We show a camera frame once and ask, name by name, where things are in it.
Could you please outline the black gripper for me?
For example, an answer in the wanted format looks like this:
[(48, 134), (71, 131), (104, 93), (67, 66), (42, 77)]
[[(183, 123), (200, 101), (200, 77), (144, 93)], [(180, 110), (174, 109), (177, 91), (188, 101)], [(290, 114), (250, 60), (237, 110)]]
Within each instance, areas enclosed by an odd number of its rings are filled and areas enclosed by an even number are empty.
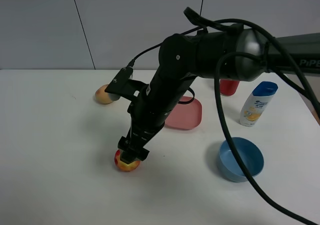
[(130, 111), (130, 139), (122, 136), (117, 148), (123, 150), (125, 164), (144, 161), (149, 150), (144, 146), (163, 128), (165, 120), (190, 87), (190, 80), (153, 79), (138, 96)]

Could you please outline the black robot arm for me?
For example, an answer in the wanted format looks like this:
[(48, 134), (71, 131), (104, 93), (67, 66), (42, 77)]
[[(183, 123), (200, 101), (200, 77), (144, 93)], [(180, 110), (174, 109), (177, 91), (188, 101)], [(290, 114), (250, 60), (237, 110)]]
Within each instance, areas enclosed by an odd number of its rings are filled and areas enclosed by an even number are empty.
[(166, 38), (160, 45), (158, 69), (149, 84), (131, 79), (132, 64), (119, 71), (107, 91), (130, 101), (130, 130), (118, 143), (123, 162), (147, 158), (145, 145), (163, 128), (197, 77), (250, 82), (271, 71), (320, 73), (319, 34), (275, 38), (240, 24), (235, 29), (210, 33), (200, 30), (195, 36), (174, 34)]

